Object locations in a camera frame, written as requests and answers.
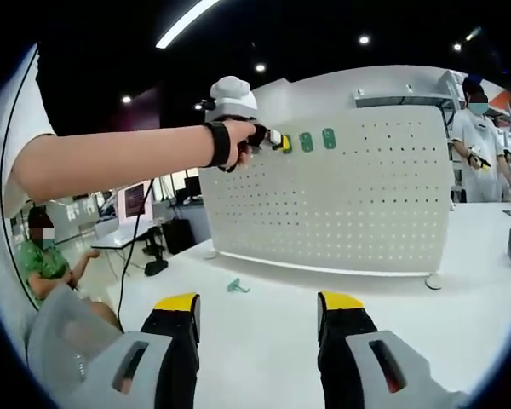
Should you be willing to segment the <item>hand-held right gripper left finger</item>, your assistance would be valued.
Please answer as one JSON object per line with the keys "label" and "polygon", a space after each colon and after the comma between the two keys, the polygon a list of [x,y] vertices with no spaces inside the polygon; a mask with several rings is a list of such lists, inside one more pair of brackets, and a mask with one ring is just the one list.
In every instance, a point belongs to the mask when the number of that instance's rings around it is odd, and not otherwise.
{"label": "hand-held right gripper left finger", "polygon": [[199,369],[200,295],[165,297],[139,331],[95,344],[86,408],[192,408]]}

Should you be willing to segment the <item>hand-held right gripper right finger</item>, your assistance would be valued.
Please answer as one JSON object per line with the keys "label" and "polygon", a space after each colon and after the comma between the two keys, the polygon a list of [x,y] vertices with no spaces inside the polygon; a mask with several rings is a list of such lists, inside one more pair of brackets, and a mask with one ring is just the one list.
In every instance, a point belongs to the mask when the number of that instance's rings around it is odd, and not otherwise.
{"label": "hand-held right gripper right finger", "polygon": [[467,395],[436,382],[428,361],[391,331],[379,331],[364,304],[318,293],[318,369],[327,408],[463,408]]}

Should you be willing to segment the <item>person's left hand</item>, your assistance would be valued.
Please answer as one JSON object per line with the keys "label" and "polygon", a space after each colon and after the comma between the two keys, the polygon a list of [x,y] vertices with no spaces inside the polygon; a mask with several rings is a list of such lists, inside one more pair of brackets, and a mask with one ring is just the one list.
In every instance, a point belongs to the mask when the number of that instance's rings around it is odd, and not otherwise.
{"label": "person's left hand", "polygon": [[251,123],[236,120],[227,120],[224,124],[230,140],[230,153],[225,167],[229,169],[234,165],[246,164],[252,154],[251,147],[240,147],[239,144],[254,135],[256,127]]}

